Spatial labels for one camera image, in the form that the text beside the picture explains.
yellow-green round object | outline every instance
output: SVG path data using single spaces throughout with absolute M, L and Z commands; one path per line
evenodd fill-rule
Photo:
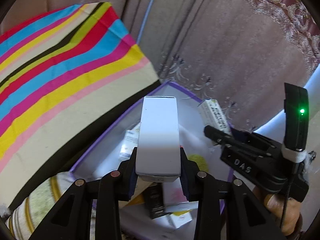
M 198 167 L 201 171 L 209 172 L 209 167 L 205 159 L 199 154 L 191 154 L 188 156 L 188 160 L 194 161 L 198 164 Z

magenta stripe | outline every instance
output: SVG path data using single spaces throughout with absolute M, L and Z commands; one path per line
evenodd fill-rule
M 22 115 L 25 111 L 27 111 L 31 106 L 33 106 L 40 98 L 49 94 L 50 92 L 56 90 L 58 87 L 66 84 L 67 82 L 77 78 L 78 76 L 90 72 L 98 67 L 103 65 L 112 63 L 116 60 L 124 57 L 131 46 L 135 44 L 135 41 L 131 38 L 129 34 L 127 34 L 119 43 L 117 48 L 111 52 L 110 54 L 88 62 L 84 65 L 81 65 L 73 70 L 69 70 L 65 72 L 63 75 L 58 76 L 57 78 L 49 81 L 38 90 L 27 96 L 23 101 L 14 106 L 9 114 L 7 114 L 0 121 L 0 136 L 8 129 L 8 127 L 12 124 L 13 120 Z
M 4 169 L 6 164 L 10 161 L 12 156 L 25 144 L 25 142 L 32 136 L 34 133 L 41 128 L 43 125 L 45 125 L 47 122 L 49 122 L 51 119 L 53 119 L 57 114 L 62 112 L 63 110 L 67 109 L 69 106 L 76 103 L 81 98 L 84 98 L 85 96 L 89 95 L 90 93 L 94 92 L 95 90 L 98 90 L 99 88 L 107 85 L 108 83 L 111 83 L 121 77 L 124 77 L 130 73 L 133 73 L 141 68 L 143 68 L 147 63 L 149 63 L 149 60 L 146 57 L 143 57 L 136 65 L 133 65 L 129 68 L 123 69 L 117 73 L 114 73 L 113 75 L 107 76 L 87 87 L 84 89 L 78 91 L 71 97 L 68 97 L 66 100 L 62 101 L 43 115 L 39 117 L 27 130 L 25 130 L 22 134 L 20 134 L 15 142 L 9 147 L 9 149 L 4 153 L 4 156 L 2 159 L 0 159 L 0 172 Z
M 36 31 L 35 33 L 31 34 L 30 36 L 26 37 L 24 40 L 20 41 L 16 45 L 14 45 L 11 49 L 9 49 L 6 53 L 4 53 L 0 57 L 0 63 L 4 62 L 11 54 L 13 54 L 15 51 L 17 51 L 18 49 L 20 49 L 24 45 L 26 45 L 28 42 L 34 40 L 36 37 L 40 36 L 41 34 L 47 32 L 50 29 L 53 29 L 54 27 L 60 25 L 62 22 L 66 21 L 68 18 L 70 18 L 72 15 L 74 15 L 78 10 L 80 10 L 80 8 L 82 8 L 82 6 L 79 7 L 77 10 L 75 10 L 72 14 L 70 14 L 64 18 L 61 18 L 60 20 L 58 20 L 54 23 L 51 23 L 50 25 L 44 27 L 41 30 Z

colorful striped cloth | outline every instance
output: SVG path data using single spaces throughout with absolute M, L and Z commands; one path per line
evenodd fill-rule
M 21 176 L 157 79 L 110 3 L 44 13 L 2 35 L 0 188 L 12 177 L 10 162 L 24 172 L 9 179 L 16 194 Z

screw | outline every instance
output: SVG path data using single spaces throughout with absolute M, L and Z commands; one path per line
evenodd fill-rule
M 236 186 L 241 186 L 241 185 L 242 185 L 242 180 L 240 180 L 240 179 L 235 179 L 235 180 L 233 181 L 233 184 L 235 184 Z
M 205 178 L 207 176 L 207 173 L 205 171 L 198 171 L 197 175 L 200 178 Z
M 84 180 L 83 179 L 77 179 L 75 184 L 76 184 L 76 186 L 82 186 L 84 184 Z
M 111 177 L 116 178 L 116 177 L 120 176 L 120 172 L 119 171 L 112 171 L 110 175 L 111 175 Z

white rectangular box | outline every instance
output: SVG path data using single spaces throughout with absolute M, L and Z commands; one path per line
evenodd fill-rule
M 220 131 L 231 135 L 231 130 L 223 111 L 215 99 L 208 99 L 203 101 L 198 106 L 199 113 L 201 114 L 204 125 L 210 125 Z
M 180 176 L 180 143 L 175 97 L 144 97 L 136 173 L 145 181 L 172 182 Z

